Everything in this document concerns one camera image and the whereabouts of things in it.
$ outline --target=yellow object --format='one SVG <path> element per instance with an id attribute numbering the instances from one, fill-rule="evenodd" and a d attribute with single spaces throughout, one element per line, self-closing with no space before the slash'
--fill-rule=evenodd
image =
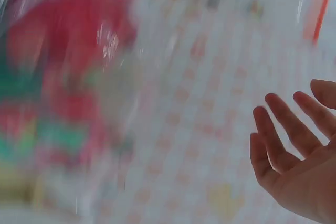
<path id="1" fill-rule="evenodd" d="M 230 184 L 211 188 L 207 192 L 207 201 L 211 208 L 222 219 L 223 223 L 232 221 L 244 204 L 242 195 L 233 197 Z"/>
<path id="2" fill-rule="evenodd" d="M 34 205 L 42 198 L 41 189 L 36 192 L 36 182 L 19 173 L 15 168 L 0 164 L 0 206 L 11 204 Z"/>

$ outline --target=pink object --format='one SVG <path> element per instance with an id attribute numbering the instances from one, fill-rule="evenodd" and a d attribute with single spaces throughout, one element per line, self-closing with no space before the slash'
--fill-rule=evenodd
<path id="1" fill-rule="evenodd" d="M 114 57 L 116 45 L 137 36 L 128 13 L 132 0 L 12 1 L 8 49 L 15 65 L 36 62 L 45 46 L 48 63 L 65 61 L 69 73 L 78 77 L 102 66 L 106 54 Z"/>

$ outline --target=blurry toy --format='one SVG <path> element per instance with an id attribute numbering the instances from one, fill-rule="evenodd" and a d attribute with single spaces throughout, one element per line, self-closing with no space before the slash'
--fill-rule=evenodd
<path id="1" fill-rule="evenodd" d="M 259 0 L 251 0 L 248 5 L 248 12 L 257 18 L 262 18 L 264 7 Z"/>
<path id="2" fill-rule="evenodd" d="M 221 0 L 208 0 L 207 2 L 207 8 L 211 10 L 218 10 L 218 6 L 220 4 Z"/>

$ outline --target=palm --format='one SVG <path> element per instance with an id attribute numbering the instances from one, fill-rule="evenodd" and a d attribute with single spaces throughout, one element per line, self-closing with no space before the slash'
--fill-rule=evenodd
<path id="1" fill-rule="evenodd" d="M 312 91 L 322 104 L 336 108 L 336 84 L 315 81 Z M 258 133 L 251 135 L 251 162 L 258 182 L 283 207 L 321 223 L 333 223 L 336 204 L 330 202 L 336 197 L 336 118 L 301 92 L 294 99 L 330 139 L 329 145 L 323 146 L 278 96 L 269 94 L 266 102 L 305 160 L 285 150 L 267 111 L 257 107 L 254 116 Z"/>

